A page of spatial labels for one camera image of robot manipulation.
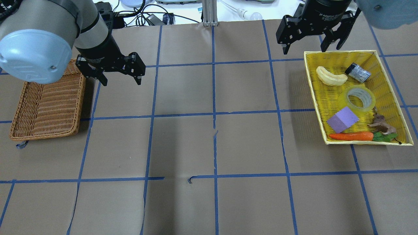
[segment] yellow tape roll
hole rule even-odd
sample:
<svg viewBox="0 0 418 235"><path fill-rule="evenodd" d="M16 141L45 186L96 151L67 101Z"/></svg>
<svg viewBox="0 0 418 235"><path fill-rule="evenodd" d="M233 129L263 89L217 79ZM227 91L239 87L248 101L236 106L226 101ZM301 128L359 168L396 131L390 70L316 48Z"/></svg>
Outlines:
<svg viewBox="0 0 418 235"><path fill-rule="evenodd" d="M351 95L359 98L363 102L363 107L358 107L351 103L348 98ZM376 104L376 97L366 87L362 85L352 85L345 89L341 96L338 97L337 104L340 109L347 106L357 117L361 117L373 109Z"/></svg>

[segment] brown basket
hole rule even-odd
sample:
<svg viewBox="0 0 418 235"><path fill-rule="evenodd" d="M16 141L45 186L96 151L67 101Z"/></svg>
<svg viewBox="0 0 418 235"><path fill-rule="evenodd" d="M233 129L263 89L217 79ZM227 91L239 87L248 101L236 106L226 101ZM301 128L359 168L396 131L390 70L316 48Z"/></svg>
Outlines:
<svg viewBox="0 0 418 235"><path fill-rule="evenodd" d="M77 134L86 78L72 59L52 84L25 82L10 128L10 139L38 140Z"/></svg>

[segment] purple cube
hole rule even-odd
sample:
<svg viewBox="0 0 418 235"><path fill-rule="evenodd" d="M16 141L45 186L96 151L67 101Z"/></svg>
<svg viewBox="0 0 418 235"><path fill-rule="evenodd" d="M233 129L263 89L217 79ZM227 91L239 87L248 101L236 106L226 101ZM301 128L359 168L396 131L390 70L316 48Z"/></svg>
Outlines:
<svg viewBox="0 0 418 235"><path fill-rule="evenodd" d="M341 133L354 125L358 120L359 118L346 106L326 122L331 126L335 133Z"/></svg>

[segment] orange carrot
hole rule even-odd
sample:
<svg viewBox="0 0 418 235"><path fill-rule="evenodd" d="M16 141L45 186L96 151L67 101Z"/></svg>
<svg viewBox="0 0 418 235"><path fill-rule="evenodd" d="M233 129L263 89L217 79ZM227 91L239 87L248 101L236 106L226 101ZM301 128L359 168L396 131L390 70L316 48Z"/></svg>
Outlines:
<svg viewBox="0 0 418 235"><path fill-rule="evenodd" d="M329 137L335 140L360 140L360 141L372 141L373 140L373 133L368 131L360 131L354 133L336 133L336 134L329 134Z"/></svg>

